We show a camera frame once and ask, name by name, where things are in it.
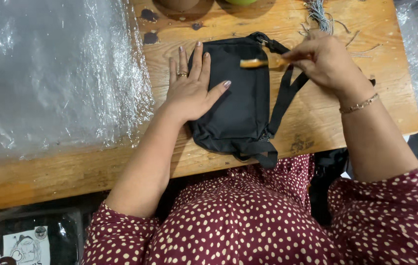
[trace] gold bracelet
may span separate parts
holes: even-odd
[[[356,110],[359,110],[359,109],[362,109],[362,108],[364,108],[365,106],[367,106],[367,105],[370,105],[373,101],[375,101],[376,99],[378,99],[379,98],[379,94],[378,93],[376,93],[376,94],[374,94],[374,96],[372,96],[371,98],[369,98],[369,99],[366,99],[363,103],[360,103],[360,104],[356,104],[355,106],[351,106],[351,107],[349,107],[349,108],[347,108],[346,110],[342,110],[341,108],[339,109],[339,111],[340,111],[340,113],[351,113],[351,112],[353,112],[353,111],[356,111]]]

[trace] black crossbody bag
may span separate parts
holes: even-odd
[[[278,160],[278,152],[269,140],[276,134],[284,113],[308,77],[301,73],[291,84],[293,66],[288,66],[281,79],[270,121],[268,66],[240,67],[241,59],[267,60],[262,46],[279,54],[289,51],[260,32],[245,38],[204,43],[203,52],[211,56],[209,89],[225,80],[232,81],[232,85],[205,115],[191,121],[189,126],[194,142],[200,147],[230,153],[242,161],[255,158],[261,166],[273,168]],[[193,55],[194,52],[189,59],[190,67]]]

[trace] polka dot dress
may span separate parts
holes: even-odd
[[[103,202],[82,264],[418,264],[418,169],[386,181],[338,179],[333,225],[310,215],[312,155],[231,168],[180,192],[163,222]]]

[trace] woman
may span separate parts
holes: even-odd
[[[283,55],[341,109],[374,88],[336,38],[313,32]],[[179,48],[179,71],[187,73]],[[83,264],[418,264],[418,161],[380,100],[342,114],[356,180],[329,190],[333,225],[310,216],[312,155],[207,174],[180,192],[166,220],[152,218],[169,181],[180,127],[206,113],[230,86],[208,92],[210,54],[196,43],[189,76],[170,59],[167,100],[88,228]]]

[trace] wooden table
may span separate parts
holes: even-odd
[[[300,43],[300,23],[307,10],[300,0],[259,0],[249,7],[223,0],[200,0],[186,12],[172,12],[149,0],[135,0],[135,13],[146,45],[144,53],[159,106],[168,88],[168,58],[177,47],[192,51],[197,40],[208,41],[266,33],[287,47]],[[362,71],[377,81],[382,102],[404,134],[418,132],[418,110],[392,0],[330,0],[325,9],[354,33],[349,46],[373,58],[355,58]],[[347,43],[353,36],[336,23],[335,35]],[[271,108],[282,73],[271,72]],[[309,81],[296,95],[272,141],[279,157],[345,146],[339,104]],[[0,208],[64,198],[112,188],[132,149],[129,145],[103,151],[59,154],[52,158],[11,161],[0,165]],[[196,146],[188,128],[182,128],[171,163],[172,177],[240,166],[230,155],[218,155]]]

